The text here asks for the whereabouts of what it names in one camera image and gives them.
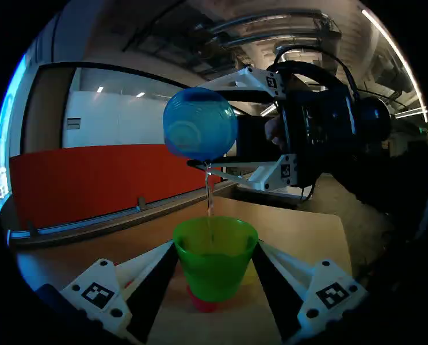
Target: robotic arm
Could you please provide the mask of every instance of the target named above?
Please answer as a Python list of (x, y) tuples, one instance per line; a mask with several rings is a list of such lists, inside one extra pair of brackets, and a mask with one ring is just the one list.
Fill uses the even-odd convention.
[[(315, 183), (331, 160), (358, 152), (365, 144), (388, 137), (391, 124), (387, 107), (378, 98), (360, 99), (350, 71), (339, 59), (311, 46), (298, 45), (290, 49), (296, 48), (317, 50), (339, 62), (347, 73), (353, 95), (328, 71), (297, 61), (275, 62), (267, 70), (246, 67), (199, 85), (218, 92), (228, 101), (274, 102), (285, 133), (285, 147), (278, 158), (271, 155), (260, 160), (250, 157), (245, 160), (239, 156), (211, 162), (212, 167), (257, 167), (249, 179), (217, 170), (212, 170), (212, 174), (261, 191), (285, 186), (305, 188)], [(295, 74), (315, 80), (326, 90), (317, 93), (287, 90)], [(188, 165), (205, 169), (205, 165), (196, 160), (189, 161)]]

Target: human hand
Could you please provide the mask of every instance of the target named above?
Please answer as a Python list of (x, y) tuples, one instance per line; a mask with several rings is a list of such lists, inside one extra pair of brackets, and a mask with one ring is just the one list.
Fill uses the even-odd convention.
[[(286, 85), (286, 92), (292, 91), (310, 91), (310, 88), (298, 77), (291, 75)], [(279, 115), (267, 121), (265, 124), (265, 136), (268, 141), (280, 146), (281, 151), (285, 151), (286, 134), (282, 118)]]
[(280, 150), (284, 151), (286, 137), (284, 133), (284, 124), (282, 123), (282, 119), (279, 115), (267, 121), (265, 124), (265, 137), (273, 144), (279, 145)]

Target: glass window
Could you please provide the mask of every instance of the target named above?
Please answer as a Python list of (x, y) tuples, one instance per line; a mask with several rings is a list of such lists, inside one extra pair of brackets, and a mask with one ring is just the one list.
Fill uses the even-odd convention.
[(16, 97), (17, 89), (21, 83), (22, 76), (26, 69), (25, 55), (22, 57), (19, 65), (14, 72), (14, 75), (9, 83), (8, 89), (6, 90), (5, 98), (0, 110), (0, 205), (5, 195), (7, 195), (8, 188), (8, 167), (6, 166), (6, 155), (7, 153), (7, 140), (8, 140), (8, 129), (11, 119), (11, 113), (13, 109), (14, 98)]

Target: ceiling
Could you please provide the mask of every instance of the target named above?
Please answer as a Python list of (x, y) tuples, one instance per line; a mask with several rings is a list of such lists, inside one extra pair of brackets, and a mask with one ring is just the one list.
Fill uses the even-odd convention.
[[(392, 113), (417, 108), (401, 62), (361, 10), (356, 0), (109, 0), (90, 45), (146, 53), (204, 80), (249, 64), (266, 68), (282, 46), (318, 45), (350, 68), (359, 89), (385, 96)], [(318, 64), (346, 82), (343, 69), (320, 53), (285, 58)], [(422, 116), (401, 120), (426, 126)]]

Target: black cable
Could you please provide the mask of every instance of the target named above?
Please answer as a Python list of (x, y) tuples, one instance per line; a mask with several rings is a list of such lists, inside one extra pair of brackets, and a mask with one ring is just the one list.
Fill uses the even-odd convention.
[(280, 61), (280, 58), (282, 57), (282, 55), (288, 51), (294, 50), (294, 49), (309, 49), (309, 50), (314, 50), (316, 52), (320, 52), (322, 54), (325, 54), (327, 56), (329, 56), (330, 58), (332, 58), (333, 60), (335, 60), (340, 66), (342, 66), (343, 71), (345, 72), (345, 75), (347, 77), (348, 80), (348, 84), (350, 84), (350, 88), (353, 91), (353, 97), (358, 100), (360, 98), (360, 94), (358, 93), (358, 87), (356, 86), (356, 83), (353, 79), (353, 76), (351, 75), (350, 70), (348, 69), (348, 67), (335, 55), (333, 55), (332, 53), (329, 53), (319, 47), (314, 47), (312, 45), (306, 45), (306, 44), (295, 44), (295, 45), (291, 45), (287, 48), (284, 48), (282, 50), (280, 50), (275, 57), (275, 60), (273, 61), (273, 64), (269, 67), (272, 69), (275, 69), (276, 65), (278, 64), (278, 62)]
[(363, 89), (358, 89), (358, 91), (366, 92), (366, 93), (373, 94), (373, 95), (378, 96), (378, 97), (386, 98), (386, 99), (388, 99), (389, 101), (392, 101), (392, 102), (394, 102), (394, 103), (398, 103), (399, 105), (402, 105), (403, 107), (407, 108), (407, 106), (406, 106), (406, 105), (402, 104), (401, 102), (398, 102), (398, 101), (397, 101), (397, 100), (395, 100), (395, 99), (391, 99), (389, 96), (381, 95), (381, 94), (378, 94), (378, 93), (376, 93), (376, 92), (367, 91), (367, 90), (363, 90)]
[(315, 191), (316, 182), (311, 185), (310, 193), (308, 193), (307, 197), (302, 202), (306, 202), (310, 197), (313, 195), (313, 192)]
[(310, 199), (310, 197), (313, 195), (313, 192), (315, 191), (315, 186), (316, 186), (316, 182), (315, 182), (315, 183), (313, 183), (313, 185), (311, 185), (310, 193), (308, 193), (308, 195), (305, 197), (305, 199), (303, 199), (305, 188), (302, 188), (302, 193), (300, 194), (299, 204), (303, 204), (303, 203), (304, 203), (304, 202), (306, 202), (308, 199)]
[[(165, 8), (162, 12), (160, 12), (160, 14), (158, 14), (155, 18), (153, 18), (146, 26), (144, 26), (142, 28), (142, 30), (136, 30), (136, 32), (131, 36), (131, 38), (129, 39), (129, 41), (126, 43), (126, 45), (124, 46), (124, 48), (121, 50), (122, 52), (125, 52), (126, 50), (128, 50), (128, 48), (131, 46), (131, 44), (133, 44), (133, 42), (139, 37), (139, 36), (144, 36), (146, 33), (150, 33), (152, 27), (156, 24), (156, 22), (158, 22), (161, 18), (163, 18), (168, 12), (171, 12), (173, 9), (175, 9), (177, 6), (181, 5), (182, 3), (184, 3), (185, 0), (178, 0), (176, 2), (174, 2), (172, 5), (168, 6), (167, 8)], [(139, 45), (140, 42), (142, 42), (142, 40), (144, 39), (144, 37), (141, 37), (136, 44)]]

